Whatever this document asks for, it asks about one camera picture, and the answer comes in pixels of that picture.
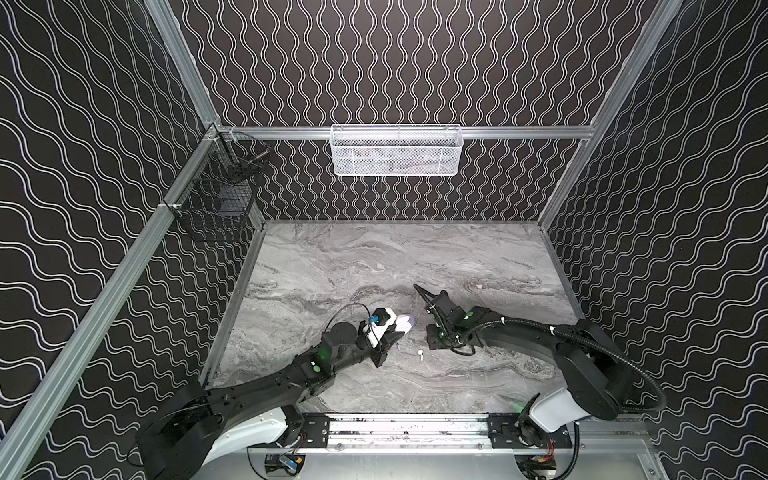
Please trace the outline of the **purple earbud charging case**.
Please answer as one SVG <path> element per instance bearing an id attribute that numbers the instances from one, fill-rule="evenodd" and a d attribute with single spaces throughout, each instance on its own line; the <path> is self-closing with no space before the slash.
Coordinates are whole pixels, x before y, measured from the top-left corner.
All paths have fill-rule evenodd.
<path id="1" fill-rule="evenodd" d="M 395 331 L 403 334 L 409 333 L 416 325 L 416 320 L 410 315 L 399 315 L 395 321 Z"/>

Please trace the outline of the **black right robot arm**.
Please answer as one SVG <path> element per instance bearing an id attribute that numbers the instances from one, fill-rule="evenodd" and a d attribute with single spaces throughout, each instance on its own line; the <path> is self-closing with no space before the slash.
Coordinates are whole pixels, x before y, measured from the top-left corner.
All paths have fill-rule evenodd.
<path id="1" fill-rule="evenodd" d="M 413 288 L 434 320 L 427 327 L 430 349 L 463 356 L 479 348 L 503 349 L 559 369 L 565 385 L 534 395 L 510 427 L 525 446 L 542 447 L 552 433 L 585 418 L 613 421 L 621 414 L 659 413 L 667 406 L 660 383 L 591 321 L 545 324 L 487 307 L 464 310 L 445 290 L 435 294 L 418 284 Z"/>

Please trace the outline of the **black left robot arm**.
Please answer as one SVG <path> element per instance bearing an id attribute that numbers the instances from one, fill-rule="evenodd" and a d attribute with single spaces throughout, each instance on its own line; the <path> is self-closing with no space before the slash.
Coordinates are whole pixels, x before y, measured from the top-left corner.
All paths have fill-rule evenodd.
<path id="1" fill-rule="evenodd" d="M 161 403 L 141 424 L 135 446 L 148 479 L 190 479 L 214 443 L 237 427 L 273 410 L 283 412 L 333 385 L 338 373 L 371 360 L 379 367 L 389 350 L 413 328 L 410 315 L 384 316 L 355 326 L 335 324 L 319 344 L 270 375 L 233 387 L 205 389 L 192 381 Z"/>

